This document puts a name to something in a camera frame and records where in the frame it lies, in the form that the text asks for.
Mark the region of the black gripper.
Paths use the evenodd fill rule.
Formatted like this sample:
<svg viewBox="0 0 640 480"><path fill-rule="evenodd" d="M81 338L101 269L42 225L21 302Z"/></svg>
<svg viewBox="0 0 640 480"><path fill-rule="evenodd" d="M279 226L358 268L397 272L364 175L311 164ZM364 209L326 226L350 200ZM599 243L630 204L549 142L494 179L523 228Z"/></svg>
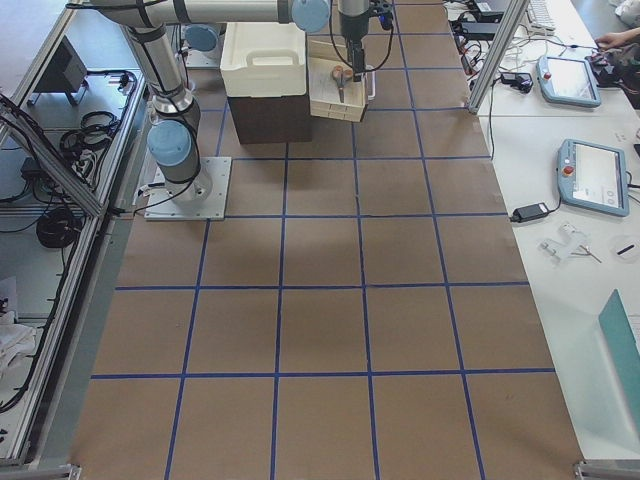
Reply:
<svg viewBox="0 0 640 480"><path fill-rule="evenodd" d="M363 45L362 35L345 35L345 47L347 49L348 65L353 65L353 77L354 83L361 82L364 75L364 65L366 64L366 54Z"/></svg>

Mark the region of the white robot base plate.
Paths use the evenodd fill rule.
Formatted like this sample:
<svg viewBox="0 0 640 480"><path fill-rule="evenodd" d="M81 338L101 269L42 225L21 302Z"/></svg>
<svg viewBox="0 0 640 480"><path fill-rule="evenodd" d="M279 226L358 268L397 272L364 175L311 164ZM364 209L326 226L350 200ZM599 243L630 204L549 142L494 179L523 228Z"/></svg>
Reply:
<svg viewBox="0 0 640 480"><path fill-rule="evenodd" d="M201 170L193 184L179 194L182 186L164 185L164 175L156 168L154 183L162 186L150 191L150 208L144 210L149 221L223 220L230 182L231 157L202 157Z"/></svg>

